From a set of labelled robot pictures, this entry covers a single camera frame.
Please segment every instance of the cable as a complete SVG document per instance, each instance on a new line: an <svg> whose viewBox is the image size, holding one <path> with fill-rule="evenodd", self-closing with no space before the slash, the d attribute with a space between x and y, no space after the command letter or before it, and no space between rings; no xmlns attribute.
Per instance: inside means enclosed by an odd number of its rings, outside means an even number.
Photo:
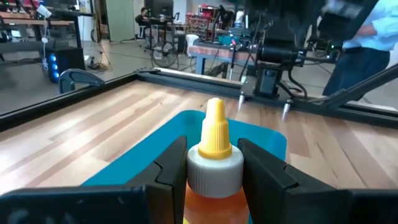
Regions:
<svg viewBox="0 0 398 224"><path fill-rule="evenodd" d="M322 65L318 65L320 68L324 69L324 71L326 71L327 73L329 73L330 75L332 74L331 71L327 70L325 67L323 67Z"/></svg>
<svg viewBox="0 0 398 224"><path fill-rule="evenodd" d="M244 66L243 66L243 69L242 69L242 72L241 72L241 74L239 75L239 81L242 79L242 77L243 77L243 73L244 73L244 70L246 69L246 67L247 67L247 65L248 65L248 63L249 63L249 59L250 58L252 58L252 60L253 60L253 62L255 61L254 60L254 58L253 58L253 56L251 55L251 51L252 51L252 45L253 45L253 42L254 42L254 40L256 39L256 36L257 36L257 32L259 31L259 26L260 26L260 22L261 22L261 16L260 16L260 18L259 18L259 21L257 22L257 27L256 27L256 31L254 31L254 37L251 39L251 42L250 42L250 51L249 51L249 55L248 55L248 58L246 59L246 61L245 61L245 63L244 63Z"/></svg>
<svg viewBox="0 0 398 224"><path fill-rule="evenodd" d="M314 63L304 63L303 65L320 65L326 62L314 62Z"/></svg>
<svg viewBox="0 0 398 224"><path fill-rule="evenodd" d="M276 85L279 85L285 92L291 97L291 99L295 98L295 95L287 88L282 82L277 82Z"/></svg>
<svg viewBox="0 0 398 224"><path fill-rule="evenodd" d="M45 55L45 44L49 41L48 38L47 38L48 25L47 25L47 20L45 19L45 16L43 18L44 18L44 37L42 38L42 42L43 42L43 63L42 63L42 65L43 65L43 69L45 71L48 71L49 70L49 64L47 63L47 58L46 58L46 55Z"/></svg>
<svg viewBox="0 0 398 224"><path fill-rule="evenodd" d="M221 46L223 46L223 45L220 44L220 46L218 46L217 53L216 53L216 55L214 55L214 58L213 58L213 61L211 62L211 65L210 65L210 69L209 69L209 70L211 70L211 69L213 68L214 61L216 60L217 55L218 55L218 53L220 52Z"/></svg>
<svg viewBox="0 0 398 224"><path fill-rule="evenodd" d="M318 57L318 58L319 57L324 57L324 56L326 56L326 54L327 54L326 52L315 52L315 56Z"/></svg>
<svg viewBox="0 0 398 224"><path fill-rule="evenodd" d="M94 57L91 58L90 65L88 66L89 69L96 71L96 73L104 73L107 70L112 70L112 64L111 61L109 60L108 54L105 52L105 49L103 48L101 42L99 43L99 46L101 47L102 50L99 50L99 54L101 55L99 61L97 61ZM105 54L106 60L108 61L108 65L105 65L102 63L103 55Z"/></svg>
<svg viewBox="0 0 398 224"><path fill-rule="evenodd" d="M303 93L304 93L304 98L307 99L308 93L307 93L307 90L304 88L304 86L301 85L298 81L296 81L296 80L292 77L292 71L291 71L291 70L287 71L287 74L288 74L289 80L290 80L293 84L297 85L297 86L303 91Z"/></svg>

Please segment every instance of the wooden tabletop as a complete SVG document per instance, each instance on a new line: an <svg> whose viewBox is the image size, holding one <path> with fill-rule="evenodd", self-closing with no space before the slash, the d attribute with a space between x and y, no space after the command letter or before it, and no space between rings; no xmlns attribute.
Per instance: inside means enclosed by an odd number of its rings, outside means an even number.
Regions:
<svg viewBox="0 0 398 224"><path fill-rule="evenodd" d="M30 15L26 13L10 13L0 12L0 16L4 19L6 24L18 24L18 25L43 25L44 20L31 19ZM72 24L72 21L50 21L52 26L68 26Z"/></svg>
<svg viewBox="0 0 398 224"><path fill-rule="evenodd" d="M228 49L219 49L217 45L215 47L202 47L202 46L190 46L188 48L188 54L202 54L202 55L217 55L217 57L222 58L232 58L232 51ZM236 52L235 60L246 61L248 59L249 53L247 52ZM256 59L256 54L252 54L253 59Z"/></svg>
<svg viewBox="0 0 398 224"><path fill-rule="evenodd" d="M214 96L134 81L0 133L0 192L80 185L183 110ZM275 129L287 161L341 188L395 189L398 132L340 119L224 99L229 118Z"/></svg>

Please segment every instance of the person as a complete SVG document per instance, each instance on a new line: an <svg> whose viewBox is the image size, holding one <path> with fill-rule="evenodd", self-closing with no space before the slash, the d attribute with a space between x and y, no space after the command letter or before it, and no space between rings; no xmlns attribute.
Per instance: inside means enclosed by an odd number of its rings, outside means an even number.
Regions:
<svg viewBox="0 0 398 224"><path fill-rule="evenodd" d="M136 22L138 23L139 26L149 27L149 20L147 18L147 13L148 13L147 8L145 7L141 8L141 14L139 14L136 17Z"/></svg>
<svg viewBox="0 0 398 224"><path fill-rule="evenodd" d="M379 0L356 35L344 42L323 95L348 89L386 69L397 42L398 0Z"/></svg>

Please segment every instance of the yellow bottle cap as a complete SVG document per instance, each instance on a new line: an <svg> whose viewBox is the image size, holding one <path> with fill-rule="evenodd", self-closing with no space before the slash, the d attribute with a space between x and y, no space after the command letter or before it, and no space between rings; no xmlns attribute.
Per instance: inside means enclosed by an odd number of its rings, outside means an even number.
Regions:
<svg viewBox="0 0 398 224"><path fill-rule="evenodd" d="M232 155L224 102L219 98L212 98L207 102L198 152L207 159L226 159Z"/></svg>

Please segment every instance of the blue shirt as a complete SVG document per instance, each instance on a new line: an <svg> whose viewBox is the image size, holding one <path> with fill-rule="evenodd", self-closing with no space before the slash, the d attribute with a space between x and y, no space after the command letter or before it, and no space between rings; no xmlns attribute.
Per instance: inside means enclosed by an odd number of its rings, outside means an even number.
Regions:
<svg viewBox="0 0 398 224"><path fill-rule="evenodd" d="M367 47L390 51L398 42L398 0L379 0L363 25L373 24L377 35L363 35L344 42L343 48Z"/></svg>

